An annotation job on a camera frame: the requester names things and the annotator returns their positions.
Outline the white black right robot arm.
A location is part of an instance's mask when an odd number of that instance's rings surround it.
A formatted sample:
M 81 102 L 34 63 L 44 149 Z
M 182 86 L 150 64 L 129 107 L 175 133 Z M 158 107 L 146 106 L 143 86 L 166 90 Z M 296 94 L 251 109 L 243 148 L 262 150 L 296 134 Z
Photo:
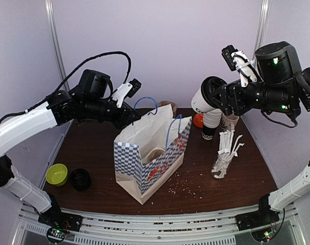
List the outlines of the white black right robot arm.
M 310 112 L 310 67 L 301 68 L 296 49 L 286 41 L 267 44 L 255 51 L 257 67 L 232 45 L 222 49 L 231 71 L 245 79 L 226 83 L 212 77 L 201 85 L 205 101 L 225 115 L 241 116 L 251 109 L 267 118 L 283 113 L 297 127 L 300 105 Z

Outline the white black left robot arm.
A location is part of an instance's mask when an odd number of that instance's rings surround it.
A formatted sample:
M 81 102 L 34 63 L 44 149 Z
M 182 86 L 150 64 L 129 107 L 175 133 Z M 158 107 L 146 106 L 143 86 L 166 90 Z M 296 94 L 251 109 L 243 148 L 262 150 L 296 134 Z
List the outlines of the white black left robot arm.
M 34 207 L 54 227 L 65 221 L 55 197 L 35 186 L 13 165 L 7 152 L 35 135 L 69 121 L 108 121 L 123 129 L 140 115 L 124 100 L 133 97 L 141 82 L 124 81 L 113 89 L 109 75 L 95 70 L 83 71 L 78 85 L 69 91 L 58 90 L 40 101 L 35 108 L 12 115 L 0 124 L 0 188 L 6 189 Z

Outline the single white paper cup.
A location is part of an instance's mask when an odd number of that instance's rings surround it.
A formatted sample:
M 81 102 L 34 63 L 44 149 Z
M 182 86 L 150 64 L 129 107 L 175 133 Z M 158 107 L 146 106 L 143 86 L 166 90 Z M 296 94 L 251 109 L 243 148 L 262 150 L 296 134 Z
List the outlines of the single white paper cup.
M 193 96 L 192 101 L 191 101 L 191 106 L 195 112 L 202 113 L 202 114 L 216 109 L 204 101 L 204 99 L 201 95 L 200 88 L 198 89 L 198 91 Z

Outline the single brown pulp cup carrier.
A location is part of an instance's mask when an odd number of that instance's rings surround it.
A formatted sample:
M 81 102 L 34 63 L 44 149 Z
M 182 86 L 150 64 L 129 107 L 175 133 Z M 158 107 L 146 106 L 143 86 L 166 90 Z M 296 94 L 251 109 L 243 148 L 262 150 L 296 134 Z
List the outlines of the single brown pulp cup carrier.
M 153 160 L 155 160 L 156 158 L 160 157 L 163 152 L 164 152 L 163 149 L 154 149 L 153 151 L 151 151 L 150 154 L 148 155 L 148 158 L 147 158 L 148 163 L 150 163 Z

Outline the stack of black cup lids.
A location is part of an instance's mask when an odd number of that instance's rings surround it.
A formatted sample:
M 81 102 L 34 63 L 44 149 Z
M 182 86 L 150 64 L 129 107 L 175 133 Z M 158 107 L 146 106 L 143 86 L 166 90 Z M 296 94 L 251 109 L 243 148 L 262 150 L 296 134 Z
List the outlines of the stack of black cup lids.
M 91 178 L 86 169 L 74 169 L 69 175 L 69 181 L 77 191 L 86 191 L 91 186 Z

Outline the black plastic cup lid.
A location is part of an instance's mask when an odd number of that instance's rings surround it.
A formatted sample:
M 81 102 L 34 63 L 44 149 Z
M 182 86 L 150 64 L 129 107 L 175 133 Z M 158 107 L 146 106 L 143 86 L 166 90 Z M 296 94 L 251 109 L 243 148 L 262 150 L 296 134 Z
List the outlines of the black plastic cup lid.
M 220 88 L 227 83 L 216 76 L 207 77 L 201 84 L 200 91 L 205 102 L 218 109 L 222 107 L 221 99 L 218 96 Z

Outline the blue checkered paper bag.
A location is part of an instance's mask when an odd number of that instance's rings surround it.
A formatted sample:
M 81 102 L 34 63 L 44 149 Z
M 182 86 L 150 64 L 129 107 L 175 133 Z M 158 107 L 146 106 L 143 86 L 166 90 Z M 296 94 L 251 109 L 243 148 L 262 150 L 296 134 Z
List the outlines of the blue checkered paper bag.
M 165 105 L 124 128 L 113 146 L 117 184 L 143 205 L 182 165 L 191 126 Z

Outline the stack of paper cups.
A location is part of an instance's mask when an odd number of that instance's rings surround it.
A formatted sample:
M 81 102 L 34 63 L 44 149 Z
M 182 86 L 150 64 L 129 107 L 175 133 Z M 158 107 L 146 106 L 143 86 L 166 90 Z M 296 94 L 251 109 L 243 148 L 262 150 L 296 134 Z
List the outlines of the stack of paper cups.
M 202 137 L 205 140 L 213 139 L 216 129 L 220 124 L 221 116 L 222 111 L 220 109 L 214 109 L 210 112 L 204 113 Z

